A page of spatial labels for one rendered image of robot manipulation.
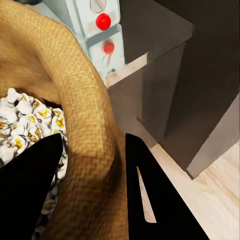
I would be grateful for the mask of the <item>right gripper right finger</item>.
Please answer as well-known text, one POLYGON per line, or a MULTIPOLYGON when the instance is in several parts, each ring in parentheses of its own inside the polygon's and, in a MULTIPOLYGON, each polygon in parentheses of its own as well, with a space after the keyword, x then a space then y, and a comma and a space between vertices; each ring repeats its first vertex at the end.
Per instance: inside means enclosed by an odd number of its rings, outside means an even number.
POLYGON ((210 240, 144 141, 125 135, 129 240, 210 240), (145 220, 141 174, 156 222, 145 220))

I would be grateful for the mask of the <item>popcorn bag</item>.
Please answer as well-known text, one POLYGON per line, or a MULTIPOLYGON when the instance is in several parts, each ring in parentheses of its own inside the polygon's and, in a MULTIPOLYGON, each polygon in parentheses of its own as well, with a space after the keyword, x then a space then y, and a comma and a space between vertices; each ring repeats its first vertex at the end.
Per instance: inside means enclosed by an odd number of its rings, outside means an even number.
POLYGON ((36 240, 129 240, 126 136, 99 72, 65 25, 0 0, 0 99, 10 88, 60 108, 65 120, 65 178, 36 240))

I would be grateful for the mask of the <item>microwave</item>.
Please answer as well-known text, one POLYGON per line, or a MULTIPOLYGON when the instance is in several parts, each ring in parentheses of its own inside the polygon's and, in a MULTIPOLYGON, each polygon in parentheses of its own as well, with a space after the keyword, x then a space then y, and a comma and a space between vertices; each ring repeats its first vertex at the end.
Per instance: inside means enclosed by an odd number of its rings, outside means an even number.
POLYGON ((83 43, 86 39, 118 24, 119 0, 13 0, 60 22, 83 43))

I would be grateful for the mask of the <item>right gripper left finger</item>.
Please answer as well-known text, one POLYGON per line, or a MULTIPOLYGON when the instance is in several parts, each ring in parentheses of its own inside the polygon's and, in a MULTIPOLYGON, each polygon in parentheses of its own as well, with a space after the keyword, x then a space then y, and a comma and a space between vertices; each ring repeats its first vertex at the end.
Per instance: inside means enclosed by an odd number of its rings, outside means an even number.
POLYGON ((0 168, 0 240, 32 240, 63 145, 61 133, 41 138, 0 168))

